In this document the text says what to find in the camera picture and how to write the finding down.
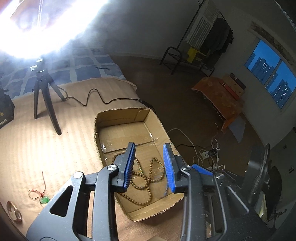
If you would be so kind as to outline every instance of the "red string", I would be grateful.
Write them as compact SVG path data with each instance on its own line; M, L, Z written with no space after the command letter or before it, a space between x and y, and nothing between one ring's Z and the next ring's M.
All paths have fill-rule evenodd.
M39 192L39 191L37 191L37 190L35 190L35 189L30 189L30 190L28 190L28 196L29 196L29 198L31 198L31 199L33 199L33 200L36 200L37 198L43 198L44 193L45 193L45 189L46 189L46 184L45 184L45 180L44 180L43 172L42 172L42 178L43 178L43 182L44 182L44 191L43 191L43 193L41 193L41 192ZM29 194L29 193L31 193L31 192L35 192L35 193L37 193L39 196L36 197L36 198L32 198L32 197L30 196L30 194Z

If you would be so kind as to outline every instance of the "beige blanket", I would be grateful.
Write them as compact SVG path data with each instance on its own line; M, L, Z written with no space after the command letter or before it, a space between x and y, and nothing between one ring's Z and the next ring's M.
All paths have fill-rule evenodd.
M114 98L138 98L135 85L115 78L90 79L62 87L83 103L91 88L97 88L105 102ZM43 191L42 171L46 182L45 195L50 198L74 172L89 174L99 171L102 167L93 139L96 114L106 109L143 106L132 100L105 105L93 92L84 108L75 100L62 102L50 91L61 136L53 128L41 93L37 120L34 120L31 94L14 100L15 119L0 129L0 202L5 207L7 201L12 201L20 210L23 222L17 227L24 235L42 210L39 202L27 195L29 189ZM134 223L116 204L120 241L147 240L153 236L178 240L182 213L182 203L178 203L164 214Z

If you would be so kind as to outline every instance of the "orange cloth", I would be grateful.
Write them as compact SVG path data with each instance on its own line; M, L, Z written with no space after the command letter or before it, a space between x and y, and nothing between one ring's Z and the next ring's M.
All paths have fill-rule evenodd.
M202 78L192 89L200 91L216 107L224 117L221 131L225 133L226 128L242 112L243 104L238 102L221 84L216 77Z

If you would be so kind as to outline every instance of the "black tripod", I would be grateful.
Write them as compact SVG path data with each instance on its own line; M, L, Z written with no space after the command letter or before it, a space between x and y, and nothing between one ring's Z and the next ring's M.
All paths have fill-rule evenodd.
M45 106L49 114L49 117L52 121L52 124L57 134L61 135L62 131L54 112L54 107L52 105L52 100L50 98L48 85L50 84L50 86L53 88L53 90L57 93L57 95L61 98L62 101L66 101L66 99L44 66L45 66L45 62L41 58L37 60L37 65L31 67L31 71L36 70L36 77L37 77L37 80L35 82L35 87L34 87L34 119L38 118L38 113L37 113L38 97L39 97L39 89L41 89Z

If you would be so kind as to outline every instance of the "brown floor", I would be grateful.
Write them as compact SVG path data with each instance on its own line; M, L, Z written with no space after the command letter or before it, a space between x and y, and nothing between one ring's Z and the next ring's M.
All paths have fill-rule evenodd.
M203 73L192 70L189 70L191 73L184 72L182 70L188 69L181 67L180 71L171 75L165 66L159 65L159 60L126 56L112 56L112 59L126 79L138 86L138 96L154 106L166 131L179 128L195 145L210 145L211 138L217 132L215 123L221 128L223 121L201 93L196 94L191 90L204 76ZM172 131L169 136L175 146L191 145L179 131ZM241 143L236 141L229 129L225 135L219 131L216 139L220 144L219 164L225 164L228 170L240 175L246 170L251 146L262 145L248 121ZM178 150L185 161L192 164L194 149L180 146ZM205 167L209 166L207 160L204 163Z

